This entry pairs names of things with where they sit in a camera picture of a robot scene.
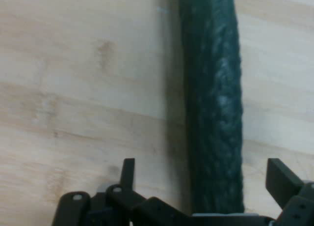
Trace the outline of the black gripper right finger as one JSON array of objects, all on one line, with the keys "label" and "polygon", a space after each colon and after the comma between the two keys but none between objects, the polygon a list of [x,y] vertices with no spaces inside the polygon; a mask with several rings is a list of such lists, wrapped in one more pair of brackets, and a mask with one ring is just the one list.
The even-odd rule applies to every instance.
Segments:
[{"label": "black gripper right finger", "polygon": [[270,226],[312,226],[314,183],[304,182],[278,158],[269,158],[266,189],[282,209]]}]

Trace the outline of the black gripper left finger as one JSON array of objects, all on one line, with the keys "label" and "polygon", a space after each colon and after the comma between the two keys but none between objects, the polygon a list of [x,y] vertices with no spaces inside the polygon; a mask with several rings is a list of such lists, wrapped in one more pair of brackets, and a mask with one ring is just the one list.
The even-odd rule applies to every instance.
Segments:
[{"label": "black gripper left finger", "polygon": [[58,203],[54,226],[188,226],[191,218],[152,197],[133,190],[135,159],[123,161],[120,181],[91,197],[69,192]]}]

